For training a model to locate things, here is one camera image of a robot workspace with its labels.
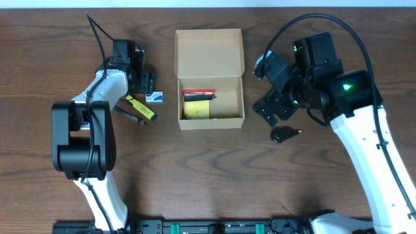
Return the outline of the red black stapler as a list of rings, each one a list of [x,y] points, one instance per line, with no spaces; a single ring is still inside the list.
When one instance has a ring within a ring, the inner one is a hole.
[[[210,101],[216,98],[215,90],[184,90],[185,102],[189,101]]]

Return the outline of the yellow sticky note pad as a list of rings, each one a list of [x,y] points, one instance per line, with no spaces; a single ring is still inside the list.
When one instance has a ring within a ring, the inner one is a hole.
[[[210,101],[187,101],[184,106],[184,115],[188,120],[209,119]]]

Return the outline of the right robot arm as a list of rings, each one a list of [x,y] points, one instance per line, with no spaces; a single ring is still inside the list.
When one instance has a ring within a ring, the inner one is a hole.
[[[294,64],[268,52],[254,74],[272,88],[253,110],[271,126],[298,109],[322,113],[348,152],[365,191],[371,220],[323,211],[300,223],[300,233],[414,233],[415,186],[390,134],[379,92],[365,70],[345,72],[329,33],[293,44]]]

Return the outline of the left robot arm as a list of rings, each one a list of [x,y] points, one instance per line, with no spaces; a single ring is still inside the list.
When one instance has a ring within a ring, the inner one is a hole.
[[[153,91],[154,75],[142,71],[144,51],[133,40],[115,39],[92,83],[51,108],[52,160],[82,191],[93,212],[89,222],[57,222],[53,233],[135,233],[113,175],[116,141],[111,112],[129,94]]]

